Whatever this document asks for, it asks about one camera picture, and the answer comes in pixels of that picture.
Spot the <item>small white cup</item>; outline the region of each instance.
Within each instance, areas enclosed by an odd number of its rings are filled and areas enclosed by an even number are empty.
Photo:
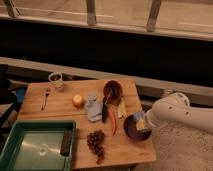
[[[64,89],[62,73],[53,72],[48,76],[48,79],[57,91],[62,91]]]

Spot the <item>gray cloth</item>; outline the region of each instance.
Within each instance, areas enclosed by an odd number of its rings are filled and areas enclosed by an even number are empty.
[[[85,109],[89,121],[96,122],[102,119],[102,103],[98,102],[94,95],[88,96]]]

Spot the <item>brown bowl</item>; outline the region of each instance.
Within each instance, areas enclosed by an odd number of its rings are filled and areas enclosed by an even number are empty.
[[[144,141],[150,137],[152,130],[146,129],[138,131],[133,115],[128,116],[124,121],[124,131],[126,135],[135,141]]]
[[[121,85],[117,81],[109,81],[104,86],[104,96],[107,97],[110,92],[113,90],[113,95],[110,96],[108,99],[108,102],[114,105],[118,105],[120,102],[120,99],[123,95],[123,90]]]

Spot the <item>green plastic tray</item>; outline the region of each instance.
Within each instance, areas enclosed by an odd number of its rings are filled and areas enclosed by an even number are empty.
[[[68,156],[60,154],[64,131],[71,131]],[[0,155],[2,171],[70,171],[74,121],[17,121]]]

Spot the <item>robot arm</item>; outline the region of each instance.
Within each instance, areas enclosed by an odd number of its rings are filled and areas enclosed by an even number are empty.
[[[147,111],[146,119],[153,127],[175,121],[213,133],[213,109],[191,107],[189,99],[182,93],[157,100]]]

